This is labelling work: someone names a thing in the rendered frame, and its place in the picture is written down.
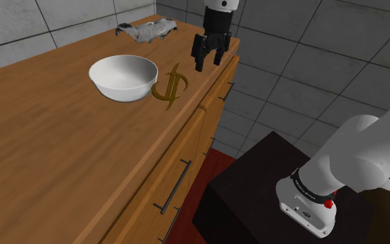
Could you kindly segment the gold dollar sign figure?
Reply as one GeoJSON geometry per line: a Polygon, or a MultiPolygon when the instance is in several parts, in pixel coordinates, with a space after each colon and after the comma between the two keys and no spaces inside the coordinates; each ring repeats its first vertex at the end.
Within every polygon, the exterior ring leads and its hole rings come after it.
{"type": "Polygon", "coordinates": [[[168,101],[168,106],[167,106],[166,110],[169,110],[171,108],[172,104],[175,102],[175,100],[179,98],[177,96],[179,81],[180,80],[184,81],[184,84],[185,84],[184,90],[186,90],[188,88],[188,85],[189,85],[187,77],[184,74],[178,72],[178,70],[177,70],[178,66],[179,66],[179,63],[177,63],[172,68],[172,70],[170,72],[166,73],[166,75],[169,75],[169,80],[168,80],[166,92],[164,95],[161,95],[158,93],[157,88],[156,88],[156,84],[153,84],[152,89],[151,89],[151,93],[155,98],[157,98],[160,101],[168,101]]]}

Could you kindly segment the white bowl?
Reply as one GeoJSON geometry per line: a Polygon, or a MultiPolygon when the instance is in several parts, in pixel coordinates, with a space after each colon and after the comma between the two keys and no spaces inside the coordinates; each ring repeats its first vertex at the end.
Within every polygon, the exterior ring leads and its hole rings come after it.
{"type": "Polygon", "coordinates": [[[89,69],[90,79],[103,96],[124,103],[145,98],[157,76],[156,64],[136,55],[103,58],[89,69]]]}

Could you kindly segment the white and grey crumpled object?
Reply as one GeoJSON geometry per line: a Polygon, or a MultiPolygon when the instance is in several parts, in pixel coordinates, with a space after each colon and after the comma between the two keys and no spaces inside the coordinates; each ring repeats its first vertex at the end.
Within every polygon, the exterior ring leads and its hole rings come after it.
{"type": "Polygon", "coordinates": [[[125,32],[139,44],[143,42],[150,44],[154,38],[158,37],[162,40],[171,31],[178,31],[176,22],[173,19],[161,18],[138,26],[129,23],[119,24],[116,27],[115,35],[118,36],[119,33],[125,32]]]}

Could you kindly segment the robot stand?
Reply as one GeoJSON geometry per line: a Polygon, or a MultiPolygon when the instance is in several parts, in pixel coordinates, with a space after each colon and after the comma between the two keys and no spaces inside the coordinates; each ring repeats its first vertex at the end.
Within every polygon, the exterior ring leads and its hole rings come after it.
{"type": "Polygon", "coordinates": [[[276,183],[309,157],[269,133],[212,179],[193,224],[207,244],[390,244],[390,192],[338,190],[335,226],[318,238],[281,211],[276,183]]]}

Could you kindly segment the wooden chest of drawers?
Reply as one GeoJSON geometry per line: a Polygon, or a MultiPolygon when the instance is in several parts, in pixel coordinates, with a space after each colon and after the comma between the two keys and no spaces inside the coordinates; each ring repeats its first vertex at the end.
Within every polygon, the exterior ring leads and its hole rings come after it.
{"type": "Polygon", "coordinates": [[[151,43],[113,30],[0,69],[0,244],[159,244],[211,145],[238,64],[191,57],[201,28],[151,43]],[[89,78],[102,58],[130,54],[158,68],[165,94],[119,103],[89,78]]]}

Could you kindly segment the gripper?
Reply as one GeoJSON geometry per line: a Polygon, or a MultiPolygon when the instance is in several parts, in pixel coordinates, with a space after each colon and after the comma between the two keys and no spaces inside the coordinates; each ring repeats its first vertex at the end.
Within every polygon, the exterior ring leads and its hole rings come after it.
{"type": "Polygon", "coordinates": [[[201,72],[204,65],[204,58],[211,51],[211,43],[215,41],[216,54],[214,64],[219,66],[222,56],[229,50],[231,32],[232,12],[222,12],[205,7],[204,13],[204,35],[196,34],[193,40],[191,56],[195,58],[195,70],[201,72]]]}

